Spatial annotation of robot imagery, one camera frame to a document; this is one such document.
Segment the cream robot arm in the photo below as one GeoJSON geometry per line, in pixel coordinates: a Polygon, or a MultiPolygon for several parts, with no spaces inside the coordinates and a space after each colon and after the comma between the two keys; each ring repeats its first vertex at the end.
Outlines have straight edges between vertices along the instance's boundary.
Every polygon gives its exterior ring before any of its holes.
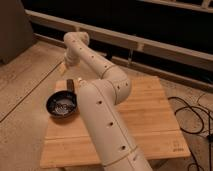
{"type": "Polygon", "coordinates": [[[88,47],[86,32],[66,33],[64,44],[66,67],[83,60],[99,76],[79,81],[77,104],[104,170],[153,171],[116,109],[131,92],[127,74],[88,47]]]}

